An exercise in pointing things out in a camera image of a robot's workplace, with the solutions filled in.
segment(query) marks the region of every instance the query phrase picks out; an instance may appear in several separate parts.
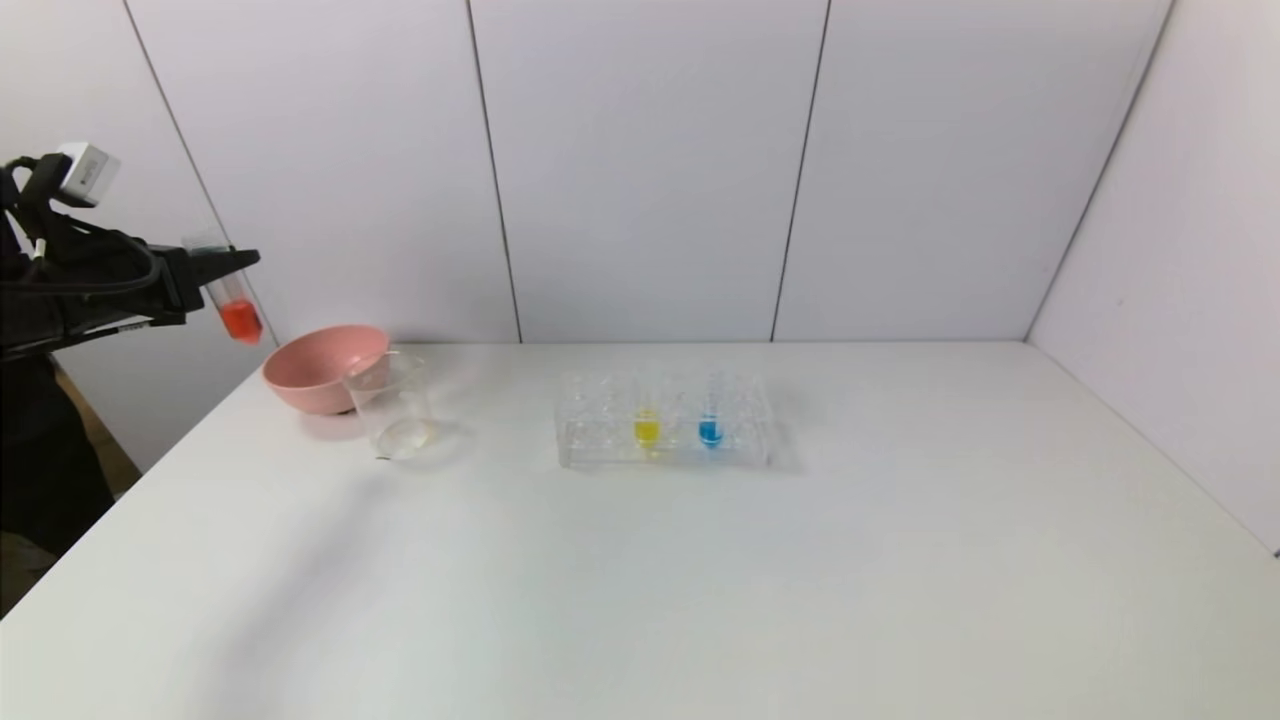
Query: black cable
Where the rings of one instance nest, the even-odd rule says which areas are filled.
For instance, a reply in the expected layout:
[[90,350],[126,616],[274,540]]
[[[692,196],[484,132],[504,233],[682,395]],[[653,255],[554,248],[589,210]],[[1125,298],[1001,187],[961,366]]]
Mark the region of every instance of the black cable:
[[14,168],[27,168],[28,170],[35,170],[36,169],[36,159],[35,158],[28,158],[28,156],[23,155],[22,158],[18,158],[15,160],[9,160],[4,165],[4,172],[13,173]]
[[4,292],[24,292],[28,295],[119,295],[142,290],[160,278],[160,263],[146,245],[133,240],[120,231],[102,231],[96,225],[77,220],[69,215],[61,215],[70,225],[86,232],[106,232],[110,237],[119,240],[125,247],[142,255],[147,261],[147,272],[142,275],[115,283],[33,283],[33,282],[0,282]]

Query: yellow liquid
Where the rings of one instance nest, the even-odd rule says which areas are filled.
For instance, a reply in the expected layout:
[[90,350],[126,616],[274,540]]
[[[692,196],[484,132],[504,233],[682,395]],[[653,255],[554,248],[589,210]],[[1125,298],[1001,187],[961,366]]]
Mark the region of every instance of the yellow liquid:
[[653,447],[658,445],[658,437],[662,436],[662,423],[658,421],[658,416],[653,410],[641,410],[636,413],[636,442],[640,447]]

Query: floor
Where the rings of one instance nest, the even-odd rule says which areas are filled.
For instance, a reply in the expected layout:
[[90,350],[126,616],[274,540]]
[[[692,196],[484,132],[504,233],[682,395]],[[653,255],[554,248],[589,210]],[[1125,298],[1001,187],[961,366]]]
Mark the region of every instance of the floor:
[[[141,473],[61,369],[58,370],[58,384],[67,391],[79,410],[84,432],[93,445],[93,451],[97,452],[97,461],[102,466],[102,474],[106,475],[111,495],[120,497],[138,482]],[[8,614],[9,609],[27,594],[55,560],[56,557],[20,536],[0,533],[0,616]]]

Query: panel seam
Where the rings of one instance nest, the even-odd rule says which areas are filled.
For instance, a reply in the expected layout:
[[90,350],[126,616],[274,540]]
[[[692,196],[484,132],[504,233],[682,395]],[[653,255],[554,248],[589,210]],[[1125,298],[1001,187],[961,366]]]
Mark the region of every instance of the panel seam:
[[1070,370],[1070,368],[1060,363],[1057,357],[1050,355],[1048,351],[1036,347],[1033,345],[1028,347],[1030,347],[1033,352],[1038,352],[1039,355],[1042,355],[1044,359],[1052,363],[1059,370],[1061,370],[1062,374],[1071,378],[1073,382],[1084,388],[1084,391],[1091,396],[1093,396],[1094,400],[1101,402],[1102,406],[1111,413],[1111,415],[1114,415],[1121,423],[1128,425],[1129,429],[1134,432],[1134,434],[1137,434],[1139,438],[1142,438],[1143,442],[1147,443],[1147,446],[1149,446],[1157,455],[1160,455],[1166,462],[1169,462],[1170,466],[1178,470],[1183,475],[1183,478],[1185,478],[1187,482],[1192,484],[1192,487],[1199,491],[1201,495],[1203,495],[1206,498],[1208,498],[1210,502],[1217,506],[1219,510],[1226,514],[1226,516],[1230,518],[1231,521],[1235,523],[1238,528],[1240,528],[1249,537],[1257,541],[1257,543],[1267,552],[1271,552],[1275,557],[1280,559],[1280,550],[1272,551],[1271,546],[1267,544],[1267,541],[1265,541],[1262,536],[1253,532],[1252,528],[1245,525],[1244,520],[1242,520],[1239,515],[1236,515],[1230,507],[1228,507],[1221,500],[1219,500],[1217,495],[1210,491],[1208,486],[1206,484],[1206,480],[1201,479],[1201,478],[1208,478],[1210,473],[1203,471],[1198,465],[1193,465],[1189,461],[1180,461],[1175,459],[1169,451],[1165,450],[1164,445],[1157,442],[1157,439],[1160,439],[1158,437],[1148,434],[1142,428],[1139,428],[1133,420],[1129,419],[1130,415],[1137,415],[1137,414],[1132,413],[1128,405],[1119,401],[1112,402],[1111,400],[1102,397],[1102,395],[1098,391],[1093,389],[1093,386],[1084,382],[1084,378],[1078,377],[1075,373]]
[[476,20],[467,0],[467,29],[471,32],[471,56],[476,63],[476,85],[480,88],[480,114],[484,117],[484,137],[489,146],[489,170],[493,173],[493,193],[498,201],[498,227],[502,231],[502,252],[507,258],[507,281],[511,283],[511,309],[516,314],[516,342],[525,342],[520,327],[520,301],[516,297],[516,272],[511,266],[511,243],[507,240],[507,215],[502,208],[502,186],[498,183],[498,158],[493,151],[493,128],[489,127],[489,101],[484,92],[484,73],[480,70],[480,42],[476,40]]
[[1039,305],[1036,306],[1032,322],[1027,324],[1027,332],[1023,334],[1023,342],[1030,342],[1032,328],[1034,328],[1036,323],[1039,320],[1041,314],[1044,311],[1044,305],[1048,304],[1050,295],[1053,293],[1053,286],[1062,275],[1062,266],[1066,265],[1066,258],[1070,255],[1071,246],[1075,245],[1075,240],[1080,236],[1080,228],[1084,227],[1084,218],[1089,215],[1089,208],[1093,206],[1093,199],[1097,197],[1098,188],[1102,187],[1102,178],[1106,177],[1107,168],[1111,167],[1111,159],[1115,158],[1116,149],[1120,146],[1120,138],[1129,127],[1129,118],[1133,115],[1133,109],[1138,104],[1138,97],[1142,95],[1143,86],[1147,85],[1147,74],[1151,72],[1151,65],[1156,60],[1156,53],[1160,50],[1160,44],[1165,38],[1165,29],[1169,27],[1169,18],[1174,17],[1174,6],[1176,4],[1178,0],[1169,0],[1169,5],[1165,6],[1165,18],[1161,20],[1160,29],[1156,32],[1156,38],[1151,44],[1151,51],[1147,54],[1147,61],[1140,63],[1142,55],[1134,58],[1134,70],[1138,69],[1139,64],[1142,67],[1138,83],[1133,88],[1133,95],[1129,96],[1129,104],[1125,106],[1120,127],[1116,128],[1116,136],[1111,140],[1111,147],[1107,149],[1107,156],[1102,161],[1102,169],[1098,172],[1097,179],[1093,181],[1093,188],[1089,191],[1089,199],[1084,201],[1084,210],[1080,211],[1079,219],[1075,220],[1075,228],[1071,231],[1071,237],[1066,241],[1066,247],[1062,249],[1062,254],[1059,256],[1057,268],[1053,269],[1053,277],[1050,278],[1048,286],[1044,287],[1044,295],[1041,296]]
[[791,233],[796,225],[796,206],[800,204],[800,182],[804,178],[804,159],[809,150],[809,131],[813,129],[813,106],[818,100],[818,78],[822,76],[822,54],[827,49],[827,26],[831,23],[831,0],[827,0],[827,13],[822,18],[822,38],[818,41],[818,65],[813,70],[813,92],[809,95],[809,117],[805,119],[804,141],[800,143],[800,167],[796,169],[796,190],[791,196],[791,219],[787,222],[787,242],[782,247],[782,272],[778,274],[778,295],[773,301],[773,324],[769,325],[769,342],[778,334],[778,313],[782,309],[782,284],[787,279],[787,258],[791,255]]
[[[196,174],[196,182],[200,184],[200,192],[205,196],[205,202],[209,204],[210,211],[214,214],[214,222],[218,223],[218,231],[223,233],[223,240],[230,242],[230,236],[227,234],[227,225],[223,223],[223,217],[218,213],[218,205],[214,204],[212,195],[209,193],[209,186],[205,184],[204,176],[200,174],[200,167],[196,165],[196,158],[191,154],[191,147],[187,145],[187,137],[182,135],[182,126],[178,124],[178,115],[173,113],[173,105],[169,104],[169,96],[164,92],[164,86],[160,85],[160,76],[156,74],[155,63],[151,61],[151,53],[147,51],[147,44],[142,41],[142,33],[138,31],[138,23],[133,19],[133,8],[129,6],[129,0],[120,0],[124,5],[124,14],[129,18],[129,27],[133,28],[133,37],[138,41],[138,47],[142,50],[142,59],[147,64],[147,72],[151,73],[151,82],[156,86],[156,92],[160,94],[160,101],[164,102],[164,110],[169,115],[169,122],[173,124],[173,129],[178,133],[178,142],[182,145],[183,154],[187,155],[187,164],[191,165],[191,172]],[[241,273],[241,278],[244,284],[248,286],[250,295],[253,296],[253,301],[259,305],[259,318],[262,324],[266,325],[266,333],[271,336],[271,342],[276,347],[280,346],[280,338],[275,334],[275,328],[271,327],[271,318],[266,313],[265,307],[261,307],[262,301],[259,300],[257,292],[253,290],[253,283],[248,279],[248,273]]]

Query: blue liquid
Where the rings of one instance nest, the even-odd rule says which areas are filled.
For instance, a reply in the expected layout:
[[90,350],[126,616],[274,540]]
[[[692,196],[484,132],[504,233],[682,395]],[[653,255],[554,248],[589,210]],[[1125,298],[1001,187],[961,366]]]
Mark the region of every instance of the blue liquid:
[[721,429],[716,415],[703,415],[703,420],[698,423],[698,437],[707,447],[716,447],[724,439],[724,432]]

